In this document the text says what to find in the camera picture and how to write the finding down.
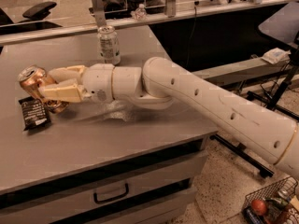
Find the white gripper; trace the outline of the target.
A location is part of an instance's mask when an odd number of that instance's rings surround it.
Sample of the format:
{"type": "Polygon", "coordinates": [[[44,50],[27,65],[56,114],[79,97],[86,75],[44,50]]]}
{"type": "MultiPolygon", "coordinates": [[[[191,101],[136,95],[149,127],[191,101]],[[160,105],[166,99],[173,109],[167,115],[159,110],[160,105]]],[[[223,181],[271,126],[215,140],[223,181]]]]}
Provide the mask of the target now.
{"type": "Polygon", "coordinates": [[[55,68],[49,71],[49,75],[60,83],[46,85],[38,90],[49,100],[81,103],[91,98],[94,102],[111,103],[114,68],[110,63],[98,63],[89,68],[85,65],[55,68]]]}

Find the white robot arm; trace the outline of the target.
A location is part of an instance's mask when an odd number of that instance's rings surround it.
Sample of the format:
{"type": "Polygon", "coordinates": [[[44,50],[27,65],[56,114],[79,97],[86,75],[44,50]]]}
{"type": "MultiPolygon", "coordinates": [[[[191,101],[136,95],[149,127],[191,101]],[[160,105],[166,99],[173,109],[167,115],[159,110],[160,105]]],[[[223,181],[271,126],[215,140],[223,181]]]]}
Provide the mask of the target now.
{"type": "Polygon", "coordinates": [[[207,82],[176,63],[152,57],[141,67],[98,63],[52,69],[50,85],[38,90],[49,100],[125,100],[165,109],[174,98],[206,116],[280,171],[299,178],[299,124],[207,82]]]}

